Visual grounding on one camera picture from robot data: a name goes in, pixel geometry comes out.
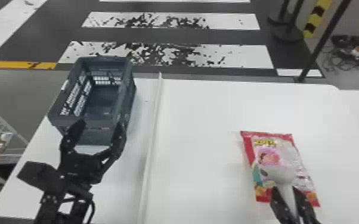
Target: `snack bag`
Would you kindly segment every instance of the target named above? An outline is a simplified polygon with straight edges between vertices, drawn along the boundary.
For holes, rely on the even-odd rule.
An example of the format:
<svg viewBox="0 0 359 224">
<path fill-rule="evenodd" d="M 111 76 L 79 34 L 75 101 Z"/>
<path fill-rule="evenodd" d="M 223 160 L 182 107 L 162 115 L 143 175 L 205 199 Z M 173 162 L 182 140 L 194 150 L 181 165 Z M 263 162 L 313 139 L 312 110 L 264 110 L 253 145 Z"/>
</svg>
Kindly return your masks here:
<svg viewBox="0 0 359 224">
<path fill-rule="evenodd" d="M 299 151 L 291 134 L 241 131 L 245 153 L 252 168 L 256 201 L 270 202 L 271 189 L 275 182 L 264 175 L 262 166 L 291 165 L 295 168 L 292 185 L 306 194 L 312 206 L 319 207 L 313 182 L 302 164 Z"/>
</svg>

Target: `stanchion post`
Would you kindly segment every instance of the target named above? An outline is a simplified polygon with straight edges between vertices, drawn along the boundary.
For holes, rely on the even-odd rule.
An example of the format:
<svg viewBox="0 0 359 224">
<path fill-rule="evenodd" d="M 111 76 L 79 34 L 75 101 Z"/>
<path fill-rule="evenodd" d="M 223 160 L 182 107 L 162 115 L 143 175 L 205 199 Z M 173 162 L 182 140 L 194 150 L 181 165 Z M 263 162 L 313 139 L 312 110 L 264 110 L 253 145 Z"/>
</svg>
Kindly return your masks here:
<svg viewBox="0 0 359 224">
<path fill-rule="evenodd" d="M 280 12 L 277 10 L 272 11 L 269 15 L 267 20 L 269 23 L 277 26 L 277 25 L 285 25 L 289 23 L 290 17 L 287 14 L 287 8 L 289 5 L 290 0 L 284 0 L 283 4 L 281 5 Z"/>
<path fill-rule="evenodd" d="M 301 41 L 304 38 L 302 31 L 300 31 L 296 26 L 296 19 L 298 18 L 299 12 L 301 12 L 302 5 L 305 0 L 298 0 L 295 8 L 293 9 L 293 13 L 291 15 L 291 19 L 286 27 L 275 27 L 273 28 L 273 33 L 276 38 L 285 42 L 296 42 Z"/>
<path fill-rule="evenodd" d="M 324 31 L 323 35 L 321 36 L 318 44 L 314 48 L 313 54 L 310 57 L 308 64 L 302 70 L 302 73 L 298 77 L 294 78 L 295 82 L 303 82 L 305 80 L 306 75 L 310 71 L 310 68 L 312 67 L 312 65 L 316 62 L 316 59 L 317 59 L 319 53 L 323 49 L 323 47 L 326 44 L 327 40 L 329 39 L 330 35 L 333 33 L 335 26 L 337 25 L 337 23 L 341 19 L 342 15 L 348 8 L 349 3 L 351 3 L 351 0 L 343 0 L 341 2 L 338 9 L 335 11 L 333 18 L 330 20 L 329 25 L 327 26 L 326 30 Z"/>
<path fill-rule="evenodd" d="M 278 15 L 278 18 L 283 20 L 285 13 L 287 12 L 287 8 L 289 5 L 289 0 L 284 0 L 283 5 L 281 6 L 280 14 Z"/>
<path fill-rule="evenodd" d="M 293 13 L 291 15 L 291 20 L 289 21 L 289 24 L 286 29 L 286 33 L 290 33 L 292 31 L 292 28 L 295 26 L 296 19 L 298 18 L 299 12 L 301 11 L 302 5 L 304 4 L 304 0 L 298 0 L 295 9 L 293 10 Z"/>
</svg>

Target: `gray plastic basket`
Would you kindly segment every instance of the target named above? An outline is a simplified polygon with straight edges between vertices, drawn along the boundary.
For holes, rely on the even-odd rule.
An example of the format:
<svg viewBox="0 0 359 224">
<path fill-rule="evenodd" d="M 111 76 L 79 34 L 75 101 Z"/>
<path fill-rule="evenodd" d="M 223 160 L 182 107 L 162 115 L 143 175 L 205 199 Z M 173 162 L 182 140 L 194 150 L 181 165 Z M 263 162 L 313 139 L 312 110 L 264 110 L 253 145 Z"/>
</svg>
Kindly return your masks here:
<svg viewBox="0 0 359 224">
<path fill-rule="evenodd" d="M 126 132 L 135 91 L 127 58 L 78 58 L 48 117 L 61 133 L 84 119 L 86 130 L 79 144 L 108 145 L 118 125 Z"/>
</svg>

